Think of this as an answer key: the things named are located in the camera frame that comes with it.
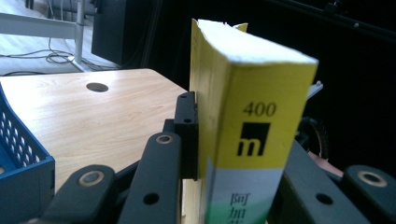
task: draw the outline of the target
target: letter m logo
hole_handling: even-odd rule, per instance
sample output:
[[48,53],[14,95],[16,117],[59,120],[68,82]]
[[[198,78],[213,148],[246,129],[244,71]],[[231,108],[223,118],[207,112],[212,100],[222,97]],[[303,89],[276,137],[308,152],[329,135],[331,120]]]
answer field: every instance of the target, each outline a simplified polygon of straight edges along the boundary
[[238,156],[262,156],[270,123],[245,122],[239,140]]

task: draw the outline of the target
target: table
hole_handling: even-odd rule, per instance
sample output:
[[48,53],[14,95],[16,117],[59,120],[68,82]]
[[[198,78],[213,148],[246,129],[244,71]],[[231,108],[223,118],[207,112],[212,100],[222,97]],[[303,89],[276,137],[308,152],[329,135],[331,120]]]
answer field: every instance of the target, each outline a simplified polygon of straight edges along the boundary
[[54,157],[55,191],[84,166],[103,164],[118,172],[138,161],[186,92],[148,69],[0,81],[10,106]]

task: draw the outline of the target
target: book cover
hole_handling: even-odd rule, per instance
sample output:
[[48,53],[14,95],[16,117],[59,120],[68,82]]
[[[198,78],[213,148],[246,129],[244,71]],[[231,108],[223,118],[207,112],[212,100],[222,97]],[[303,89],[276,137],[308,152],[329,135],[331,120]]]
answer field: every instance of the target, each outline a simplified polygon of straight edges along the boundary
[[199,223],[265,222],[318,66],[245,30],[192,20]]

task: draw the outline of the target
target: light wood desk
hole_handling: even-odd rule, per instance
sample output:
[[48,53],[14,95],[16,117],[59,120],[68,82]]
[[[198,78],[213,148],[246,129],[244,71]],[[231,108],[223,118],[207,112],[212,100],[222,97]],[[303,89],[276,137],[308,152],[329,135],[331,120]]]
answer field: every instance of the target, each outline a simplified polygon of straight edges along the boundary
[[[55,159],[55,191],[76,170],[115,172],[141,158],[147,140],[174,117],[186,92],[148,70],[0,77],[9,104]],[[108,91],[90,91],[101,83]]]

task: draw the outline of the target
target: floor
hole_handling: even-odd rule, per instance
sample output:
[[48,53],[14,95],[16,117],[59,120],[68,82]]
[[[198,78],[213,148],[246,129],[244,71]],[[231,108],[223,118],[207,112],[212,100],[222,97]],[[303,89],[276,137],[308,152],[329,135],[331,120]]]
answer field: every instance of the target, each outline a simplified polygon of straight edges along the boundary
[[[7,0],[0,5],[0,13],[43,19],[47,17],[47,10],[47,0],[35,0],[33,9],[25,7],[25,0]],[[54,15],[58,21],[76,20],[76,13],[54,11]],[[91,54],[92,31],[93,17],[87,16],[84,20],[83,67],[86,71],[117,69],[114,63]],[[66,60],[74,52],[73,39],[0,34],[0,76],[81,72]]]

